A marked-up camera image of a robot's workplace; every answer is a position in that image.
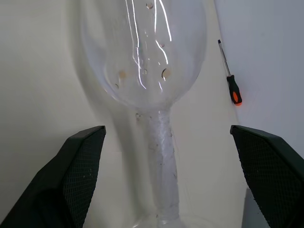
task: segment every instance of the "glass stem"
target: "glass stem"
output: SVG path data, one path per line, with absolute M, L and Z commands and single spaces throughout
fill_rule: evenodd
M 165 224 L 179 218 L 177 170 L 170 125 L 170 109 L 149 112 L 145 131 L 148 159 L 158 222 Z

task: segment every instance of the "table surface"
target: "table surface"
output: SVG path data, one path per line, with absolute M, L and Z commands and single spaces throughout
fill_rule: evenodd
M 77 0 L 0 3 L 0 221 L 36 172 L 76 132 L 107 135 L 85 228 L 131 227 L 153 211 L 145 146 L 135 112 L 84 80 L 90 69 L 71 38 Z M 207 53 L 192 89 L 172 108 L 180 210 L 240 228 L 246 185 L 230 126 L 237 124 L 213 0 L 204 1 Z

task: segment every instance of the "screwdriver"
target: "screwdriver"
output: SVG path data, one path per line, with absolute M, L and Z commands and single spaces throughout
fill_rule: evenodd
M 218 40 L 218 45 L 219 45 L 219 49 L 222 53 L 222 57 L 223 57 L 223 60 L 224 60 L 225 66 L 226 66 L 227 73 L 228 73 L 227 81 L 228 81 L 231 100 L 236 106 L 241 106 L 242 105 L 241 93 L 239 92 L 239 88 L 234 79 L 234 75 L 231 75 L 231 73 L 230 73 L 230 70 L 229 70 L 229 67 L 227 64 L 227 60 L 226 60 L 226 56 L 224 54 L 222 42 L 220 40 Z

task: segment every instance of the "glass base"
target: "glass base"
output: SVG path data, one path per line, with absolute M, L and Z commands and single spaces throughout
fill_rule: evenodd
M 141 220 L 133 228 L 219 228 L 216 224 L 196 216 L 181 215 L 179 219 L 168 222 L 158 222 L 156 216 Z

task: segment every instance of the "orange and black handle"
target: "orange and black handle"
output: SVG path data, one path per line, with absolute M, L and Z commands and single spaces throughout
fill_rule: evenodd
M 230 97 L 231 97 L 232 102 L 236 106 L 241 106 L 242 97 L 241 97 L 241 93 L 239 92 L 238 85 L 234 79 L 234 75 L 228 76 L 227 81 L 228 81 L 228 85 L 229 85 L 229 92 L 230 92 Z

